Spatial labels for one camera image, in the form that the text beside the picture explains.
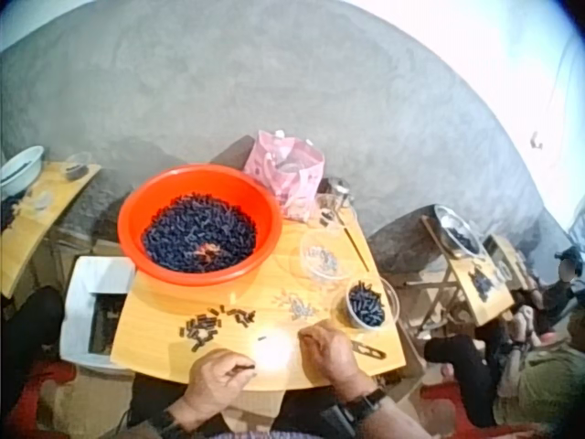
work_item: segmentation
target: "person's left hand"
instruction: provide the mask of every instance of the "person's left hand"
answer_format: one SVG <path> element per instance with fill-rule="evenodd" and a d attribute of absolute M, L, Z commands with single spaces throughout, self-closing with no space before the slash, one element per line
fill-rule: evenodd
<path fill-rule="evenodd" d="M 190 409 L 193 423 L 201 424 L 225 410 L 256 376 L 255 363 L 245 355 L 218 349 L 191 367 L 189 384 L 176 406 Z"/>

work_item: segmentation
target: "small glass bowl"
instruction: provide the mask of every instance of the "small glass bowl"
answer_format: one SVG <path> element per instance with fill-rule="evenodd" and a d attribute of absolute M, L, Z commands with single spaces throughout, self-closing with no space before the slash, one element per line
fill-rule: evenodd
<path fill-rule="evenodd" d="M 308 224 L 313 229 L 339 230 L 356 220 L 356 211 L 351 206 L 339 208 L 341 198 L 334 194 L 317 194 L 311 207 Z"/>
<path fill-rule="evenodd" d="M 87 152 L 77 153 L 65 159 L 61 166 L 61 173 L 68 181 L 79 180 L 90 172 L 88 165 L 91 163 L 91 154 Z"/>
<path fill-rule="evenodd" d="M 349 293 L 351 292 L 351 289 L 354 286 L 356 286 L 357 283 L 359 283 L 359 282 L 363 282 L 366 285 L 371 284 L 372 291 L 374 291 L 376 293 L 380 293 L 380 294 L 385 294 L 386 297 L 388 298 L 388 303 L 390 305 L 390 309 L 388 310 L 385 307 L 385 309 L 384 309 L 385 318 L 379 327 L 371 327 L 370 325 L 367 325 L 364 322 L 362 322 L 359 319 L 359 317 L 357 317 L 356 312 L 354 311 L 353 307 L 351 306 L 351 303 L 349 301 Z M 382 278 L 376 274 L 363 273 L 363 274 L 360 274 L 359 276 L 354 276 L 349 281 L 349 284 L 347 285 L 346 309 L 347 309 L 347 314 L 349 316 L 349 320 L 350 320 L 353 327 L 367 329 L 368 331 L 380 331 L 380 330 L 383 330 L 390 323 L 390 321 L 393 321 L 394 323 L 396 323 L 398 321 L 399 316 L 400 316 L 400 301 L 399 301 L 398 296 L 396 295 L 396 292 L 394 291 L 394 288 L 392 288 L 392 285 L 390 285 L 388 283 L 388 281 L 386 281 L 384 278 Z"/>
<path fill-rule="evenodd" d="M 319 283 L 347 279 L 355 266 L 343 258 L 347 239 L 340 230 L 309 230 L 301 239 L 301 265 Z"/>

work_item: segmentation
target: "plastic basin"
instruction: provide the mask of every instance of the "plastic basin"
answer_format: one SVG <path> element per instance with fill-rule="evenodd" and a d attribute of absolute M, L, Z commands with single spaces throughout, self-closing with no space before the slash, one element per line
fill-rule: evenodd
<path fill-rule="evenodd" d="M 210 273 L 180 273 L 151 261 L 144 251 L 142 234 L 159 209 L 173 198 L 192 193 L 239 206 L 256 223 L 256 247 L 244 261 Z M 123 252 L 138 267 L 170 284 L 203 286 L 232 281 L 260 266 L 270 256 L 282 231 L 282 215 L 273 195 L 235 169 L 219 165 L 187 165 L 152 177 L 128 197 L 118 218 L 118 237 Z"/>
<path fill-rule="evenodd" d="M 43 146 L 31 146 L 2 166 L 2 199 L 16 195 L 32 185 L 42 170 Z"/>

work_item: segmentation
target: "black pants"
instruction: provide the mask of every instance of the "black pants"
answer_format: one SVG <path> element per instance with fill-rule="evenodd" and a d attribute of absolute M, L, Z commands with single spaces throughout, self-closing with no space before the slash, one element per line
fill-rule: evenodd
<path fill-rule="evenodd" d="M 2 424 L 18 402 L 42 345 L 59 339 L 63 316 L 59 292 L 45 286 L 28 297 L 10 320 L 2 319 Z"/>
<path fill-rule="evenodd" d="M 495 426 L 492 406 L 502 376 L 500 356 L 506 346 L 503 324 L 496 319 L 475 329 L 485 342 L 485 362 L 468 336 L 433 338 L 425 345 L 424 358 L 434 363 L 451 363 L 459 383 L 467 417 L 476 427 Z"/>
<path fill-rule="evenodd" d="M 146 421 L 175 402 L 186 386 L 136 374 L 130 401 L 129 426 Z M 336 403 L 332 388 L 287 391 L 281 410 L 272 424 L 276 432 L 297 432 L 320 437 L 337 437 L 338 432 L 320 416 L 320 412 Z M 214 416 L 197 431 L 205 437 L 228 433 L 230 429 L 221 415 Z"/>

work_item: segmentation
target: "orange bowl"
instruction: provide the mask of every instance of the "orange bowl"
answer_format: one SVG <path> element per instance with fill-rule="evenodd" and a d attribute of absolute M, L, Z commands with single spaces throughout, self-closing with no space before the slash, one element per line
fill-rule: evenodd
<path fill-rule="evenodd" d="M 153 262 L 144 250 L 142 234 L 159 209 L 181 195 L 210 194 L 239 206 L 256 223 L 256 247 L 251 256 L 224 270 L 180 273 Z M 122 205 L 118 237 L 123 252 L 138 267 L 170 284 L 221 284 L 250 272 L 266 260 L 281 236 L 282 214 L 274 196 L 244 173 L 219 165 L 187 165 L 168 169 L 136 189 Z"/>

